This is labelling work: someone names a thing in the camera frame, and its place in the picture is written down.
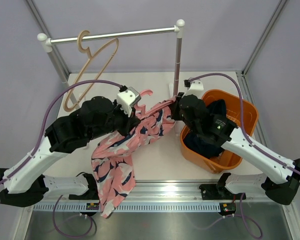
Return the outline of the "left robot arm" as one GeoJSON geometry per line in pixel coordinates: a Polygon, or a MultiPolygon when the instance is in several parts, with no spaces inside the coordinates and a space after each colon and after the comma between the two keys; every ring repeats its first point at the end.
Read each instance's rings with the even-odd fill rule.
{"type": "Polygon", "coordinates": [[[129,91],[111,101],[95,96],[70,115],[59,117],[39,139],[33,151],[17,165],[0,168],[0,204],[28,207],[47,197],[68,195],[70,200],[98,200],[96,180],[90,173],[76,177],[51,177],[43,173],[96,138],[116,132],[122,136],[140,123],[135,116],[140,95],[129,91]]]}

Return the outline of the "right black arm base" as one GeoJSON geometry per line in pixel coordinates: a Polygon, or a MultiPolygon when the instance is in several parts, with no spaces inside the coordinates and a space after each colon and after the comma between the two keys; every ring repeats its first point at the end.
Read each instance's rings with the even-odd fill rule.
{"type": "Polygon", "coordinates": [[[204,183],[199,187],[202,200],[232,200],[233,194],[217,183],[204,183]]]}

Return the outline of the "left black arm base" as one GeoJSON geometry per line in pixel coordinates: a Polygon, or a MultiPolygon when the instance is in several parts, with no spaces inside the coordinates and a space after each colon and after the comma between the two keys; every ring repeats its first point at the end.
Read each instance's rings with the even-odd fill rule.
{"type": "Polygon", "coordinates": [[[80,192],[85,190],[82,194],[71,193],[69,200],[102,200],[114,194],[113,188],[110,184],[97,184],[89,187],[88,185],[80,185],[80,192]]]}

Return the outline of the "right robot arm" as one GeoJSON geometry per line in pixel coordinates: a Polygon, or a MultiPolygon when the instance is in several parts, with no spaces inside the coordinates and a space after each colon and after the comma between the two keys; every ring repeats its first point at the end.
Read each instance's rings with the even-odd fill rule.
{"type": "Polygon", "coordinates": [[[216,185],[218,196],[266,195],[272,201],[289,205],[300,187],[300,158],[292,160],[250,138],[244,126],[229,118],[212,114],[197,96],[179,93],[172,105],[172,118],[181,120],[205,143],[240,156],[261,174],[224,173],[216,185]]]}

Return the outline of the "navy blue shorts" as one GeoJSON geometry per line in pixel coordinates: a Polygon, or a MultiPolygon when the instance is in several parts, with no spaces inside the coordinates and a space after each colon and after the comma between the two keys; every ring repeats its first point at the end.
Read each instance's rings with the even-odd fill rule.
{"type": "MultiPolygon", "coordinates": [[[[211,102],[207,106],[207,109],[209,110],[209,113],[214,115],[215,117],[223,117],[223,120],[226,118],[227,109],[224,99],[219,99],[211,102]]],[[[211,138],[214,137],[214,140],[218,141],[217,138],[220,138],[219,135],[221,134],[222,130],[224,130],[222,124],[215,122],[210,130],[211,138]]],[[[204,140],[202,137],[199,137],[193,132],[189,132],[185,136],[185,138],[183,139],[183,143],[188,149],[207,159],[218,157],[224,151],[219,143],[208,143],[207,139],[204,140]]]]}

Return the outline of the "pink plastic hanger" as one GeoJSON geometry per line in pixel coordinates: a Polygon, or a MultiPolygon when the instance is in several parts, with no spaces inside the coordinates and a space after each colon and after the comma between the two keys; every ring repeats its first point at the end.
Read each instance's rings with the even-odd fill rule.
{"type": "Polygon", "coordinates": [[[160,111],[161,109],[173,104],[176,101],[176,97],[173,96],[167,100],[164,100],[162,102],[157,103],[153,107],[150,108],[150,110],[146,110],[146,105],[138,105],[136,104],[134,106],[135,109],[135,115],[138,117],[139,120],[143,120],[145,118],[148,118],[149,116],[154,115],[156,112],[160,111]]]}

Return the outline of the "pink shark print shorts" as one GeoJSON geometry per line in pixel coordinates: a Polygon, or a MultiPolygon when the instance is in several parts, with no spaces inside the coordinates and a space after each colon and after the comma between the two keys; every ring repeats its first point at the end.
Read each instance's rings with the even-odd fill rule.
{"type": "Polygon", "coordinates": [[[91,155],[96,185],[111,185],[113,195],[99,200],[100,215],[108,218],[136,185],[132,154],[170,132],[175,120],[169,106],[141,120],[127,136],[115,131],[102,139],[91,155]]]}

